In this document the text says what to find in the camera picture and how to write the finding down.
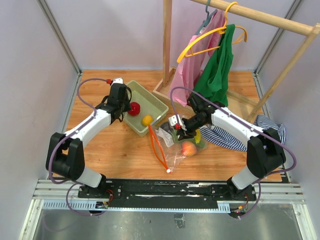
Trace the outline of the fake red apple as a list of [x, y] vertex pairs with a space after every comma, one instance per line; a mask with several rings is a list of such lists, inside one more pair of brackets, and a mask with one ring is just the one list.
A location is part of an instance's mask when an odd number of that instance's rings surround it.
[[130, 116], [137, 116], [141, 112], [141, 106], [137, 102], [131, 102], [130, 103], [130, 110], [127, 112]]

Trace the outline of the clear zip top bag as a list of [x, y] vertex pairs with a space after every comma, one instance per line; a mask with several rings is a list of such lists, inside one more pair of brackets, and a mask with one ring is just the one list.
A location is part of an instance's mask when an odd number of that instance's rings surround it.
[[161, 129], [160, 126], [155, 126], [155, 122], [152, 122], [152, 124], [148, 126], [151, 147], [156, 159], [165, 168], [166, 172], [170, 174], [184, 159], [192, 156], [186, 157], [181, 153], [181, 146], [177, 144], [176, 141], [182, 139], [178, 139], [177, 132], [176, 135], [172, 135]]

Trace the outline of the fake yellow orange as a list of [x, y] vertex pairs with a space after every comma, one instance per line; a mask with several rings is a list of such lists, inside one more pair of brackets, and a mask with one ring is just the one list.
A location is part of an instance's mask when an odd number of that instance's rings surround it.
[[145, 115], [142, 120], [141, 120], [141, 124], [145, 127], [147, 127], [148, 125], [150, 125], [153, 122], [153, 117], [149, 114]]

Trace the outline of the fake purple eggplant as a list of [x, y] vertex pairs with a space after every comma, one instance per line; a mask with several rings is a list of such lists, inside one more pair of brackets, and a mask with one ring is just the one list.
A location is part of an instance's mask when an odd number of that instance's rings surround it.
[[171, 135], [176, 135], [177, 134], [177, 130], [175, 129], [175, 126], [171, 126], [171, 124], [166, 121], [164, 122], [161, 126], [161, 129], [163, 129], [164, 131], [166, 131], [167, 133], [171, 134]]

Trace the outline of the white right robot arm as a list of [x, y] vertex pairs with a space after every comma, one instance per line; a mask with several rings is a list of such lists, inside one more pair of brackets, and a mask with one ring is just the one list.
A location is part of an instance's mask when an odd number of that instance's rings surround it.
[[240, 199], [248, 186], [286, 162], [284, 145], [274, 128], [255, 126], [233, 114], [223, 104], [212, 103], [200, 94], [192, 94], [187, 102], [194, 116], [179, 119], [175, 126], [179, 140], [190, 139], [196, 135], [197, 129], [213, 125], [226, 131], [246, 148], [245, 167], [227, 180], [226, 193], [230, 199]]

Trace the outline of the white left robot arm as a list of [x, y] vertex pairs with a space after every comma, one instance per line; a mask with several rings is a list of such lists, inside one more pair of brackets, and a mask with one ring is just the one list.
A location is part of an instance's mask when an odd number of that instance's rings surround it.
[[90, 193], [96, 198], [107, 193], [107, 179], [103, 174], [86, 167], [84, 149], [100, 131], [116, 120], [121, 122], [124, 113], [131, 109], [132, 92], [123, 79], [107, 79], [106, 82], [110, 85], [109, 94], [93, 108], [93, 112], [85, 120], [65, 133], [56, 132], [51, 136], [45, 164], [53, 183], [64, 182], [54, 180], [55, 173], [88, 186]]

